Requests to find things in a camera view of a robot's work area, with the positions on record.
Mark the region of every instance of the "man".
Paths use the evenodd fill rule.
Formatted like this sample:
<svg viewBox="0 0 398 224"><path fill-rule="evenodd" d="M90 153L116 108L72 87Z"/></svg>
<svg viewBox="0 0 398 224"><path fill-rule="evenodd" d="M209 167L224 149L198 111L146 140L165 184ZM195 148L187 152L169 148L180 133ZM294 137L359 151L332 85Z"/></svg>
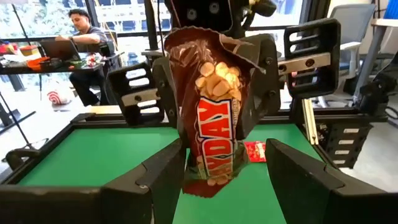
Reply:
<svg viewBox="0 0 398 224"><path fill-rule="evenodd" d="M72 9L68 13L73 25L79 31L73 37L60 35L55 40L72 40L76 43L79 52L97 52L100 42L106 41L105 33L98 27L90 24L90 16L81 9ZM105 77L100 71L94 73L72 73L69 80L81 99L84 106L108 105L108 99L104 92ZM90 91L90 86L98 85L101 89L101 100Z"/></svg>

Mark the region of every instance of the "green mat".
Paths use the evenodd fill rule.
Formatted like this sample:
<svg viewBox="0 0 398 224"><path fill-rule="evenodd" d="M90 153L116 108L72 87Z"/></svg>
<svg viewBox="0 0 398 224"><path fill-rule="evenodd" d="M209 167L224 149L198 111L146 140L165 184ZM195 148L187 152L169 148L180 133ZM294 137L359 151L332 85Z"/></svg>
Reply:
<svg viewBox="0 0 398 224"><path fill-rule="evenodd" d="M19 184L99 186L137 166L178 137L171 128L78 129ZM320 159L294 124L259 125L248 141L278 139ZM285 223L266 164L251 164L214 198L181 194L175 224Z"/></svg>

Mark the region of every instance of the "candy bag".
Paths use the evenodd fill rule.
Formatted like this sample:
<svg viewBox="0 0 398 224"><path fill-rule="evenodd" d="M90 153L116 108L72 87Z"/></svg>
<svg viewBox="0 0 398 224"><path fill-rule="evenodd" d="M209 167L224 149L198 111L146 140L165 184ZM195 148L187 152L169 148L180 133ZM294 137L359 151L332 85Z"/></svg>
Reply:
<svg viewBox="0 0 398 224"><path fill-rule="evenodd" d="M235 54L240 45L208 29L187 27L165 40L175 97L190 146L183 192L213 197L248 163L236 139L253 63Z"/></svg>

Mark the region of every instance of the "brown wrapper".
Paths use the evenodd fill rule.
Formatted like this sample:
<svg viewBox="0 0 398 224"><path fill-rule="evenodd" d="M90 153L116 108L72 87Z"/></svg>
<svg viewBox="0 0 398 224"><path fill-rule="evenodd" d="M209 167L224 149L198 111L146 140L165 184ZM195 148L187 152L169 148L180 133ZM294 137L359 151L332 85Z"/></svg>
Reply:
<svg viewBox="0 0 398 224"><path fill-rule="evenodd" d="M255 65L235 54L242 44L196 27L172 32L165 41L191 149L185 193L212 197L248 162L235 133Z"/></svg>

